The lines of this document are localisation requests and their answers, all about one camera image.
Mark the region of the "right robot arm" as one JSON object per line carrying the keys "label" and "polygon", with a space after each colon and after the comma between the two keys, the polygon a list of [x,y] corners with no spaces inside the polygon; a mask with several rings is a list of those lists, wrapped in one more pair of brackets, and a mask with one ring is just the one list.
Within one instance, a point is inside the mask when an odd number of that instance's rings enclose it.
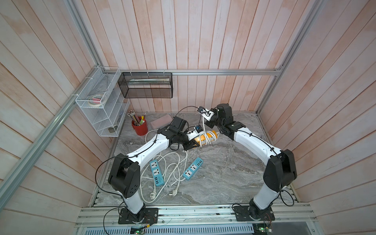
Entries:
{"label": "right robot arm", "polygon": [[202,116],[208,127],[216,126],[221,134],[246,147],[265,164],[264,183],[250,201],[250,211],[261,213],[268,209],[284,187],[297,178],[293,152],[272,146],[253,134],[243,123],[235,121],[229,104],[204,109]]}

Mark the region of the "orange power strip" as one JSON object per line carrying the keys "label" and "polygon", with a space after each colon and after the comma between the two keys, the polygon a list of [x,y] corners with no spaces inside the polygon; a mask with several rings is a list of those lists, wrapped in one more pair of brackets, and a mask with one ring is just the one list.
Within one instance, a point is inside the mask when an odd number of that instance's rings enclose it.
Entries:
{"label": "orange power strip", "polygon": [[213,131],[207,131],[205,134],[197,137],[195,140],[200,146],[210,145],[212,142],[215,142],[218,139],[218,134]]}

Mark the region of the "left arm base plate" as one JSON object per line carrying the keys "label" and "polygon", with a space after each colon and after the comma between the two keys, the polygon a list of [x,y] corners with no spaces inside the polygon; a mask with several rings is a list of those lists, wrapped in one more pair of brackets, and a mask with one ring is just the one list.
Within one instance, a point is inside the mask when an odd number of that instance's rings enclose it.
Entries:
{"label": "left arm base plate", "polygon": [[158,222],[158,208],[142,208],[137,214],[131,213],[127,208],[120,211],[118,224],[155,224]]}

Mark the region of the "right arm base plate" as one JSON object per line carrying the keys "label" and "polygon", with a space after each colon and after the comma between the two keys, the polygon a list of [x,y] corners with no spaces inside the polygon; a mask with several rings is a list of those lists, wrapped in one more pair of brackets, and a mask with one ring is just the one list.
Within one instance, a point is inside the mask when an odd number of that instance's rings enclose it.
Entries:
{"label": "right arm base plate", "polygon": [[275,215],[271,206],[264,210],[260,210],[257,206],[242,206],[240,204],[233,204],[232,210],[235,213],[236,220],[244,221],[274,221]]}

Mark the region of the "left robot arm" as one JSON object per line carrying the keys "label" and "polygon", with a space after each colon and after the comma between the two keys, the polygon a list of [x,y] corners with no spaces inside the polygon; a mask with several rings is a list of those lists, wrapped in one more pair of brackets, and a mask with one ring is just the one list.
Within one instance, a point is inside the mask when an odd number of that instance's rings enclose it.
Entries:
{"label": "left robot arm", "polygon": [[141,169],[172,144],[181,145],[185,151],[199,146],[195,138],[203,132],[202,127],[195,127],[191,131],[184,130],[187,123],[184,119],[174,117],[170,124],[158,129],[157,134],[142,147],[114,158],[108,183],[122,196],[132,214],[138,214],[145,207],[139,193]]}

